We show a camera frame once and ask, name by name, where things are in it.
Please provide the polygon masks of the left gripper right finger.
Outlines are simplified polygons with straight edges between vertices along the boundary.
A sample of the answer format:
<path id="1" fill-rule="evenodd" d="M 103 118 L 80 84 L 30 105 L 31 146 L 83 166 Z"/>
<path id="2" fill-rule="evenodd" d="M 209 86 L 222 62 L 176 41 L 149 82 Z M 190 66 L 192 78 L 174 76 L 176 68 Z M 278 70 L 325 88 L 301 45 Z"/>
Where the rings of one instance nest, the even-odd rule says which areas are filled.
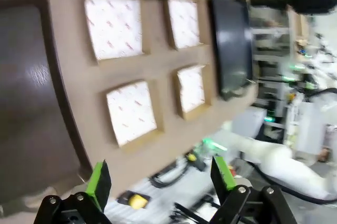
<path id="1" fill-rule="evenodd" d="M 212 158 L 211 179 L 220 207 L 210 223 L 291 223 L 291 209 L 279 187 L 258 191 L 238 184 L 220 156 Z"/>

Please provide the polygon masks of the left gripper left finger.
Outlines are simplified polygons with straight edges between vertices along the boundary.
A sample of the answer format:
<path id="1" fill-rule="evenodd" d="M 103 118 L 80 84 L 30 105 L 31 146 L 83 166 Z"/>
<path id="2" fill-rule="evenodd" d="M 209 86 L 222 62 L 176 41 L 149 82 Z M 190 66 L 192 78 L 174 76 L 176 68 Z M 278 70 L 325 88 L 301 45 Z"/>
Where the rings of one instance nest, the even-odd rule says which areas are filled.
<path id="1" fill-rule="evenodd" d="M 111 177 L 106 161 L 98 162 L 85 191 L 71 194 L 66 199 L 48 195 L 43 200 L 34 224 L 48 223 L 110 223 L 104 214 L 110 190 Z"/>

